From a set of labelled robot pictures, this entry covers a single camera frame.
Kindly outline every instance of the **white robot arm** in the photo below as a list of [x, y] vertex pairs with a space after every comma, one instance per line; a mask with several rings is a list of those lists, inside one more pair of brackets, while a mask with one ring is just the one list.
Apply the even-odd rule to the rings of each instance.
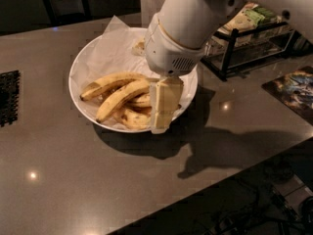
[[162, 76], [189, 73], [203, 57], [207, 40], [246, 1], [282, 15], [294, 29], [313, 41], [313, 0], [165, 0], [145, 36], [150, 69]]

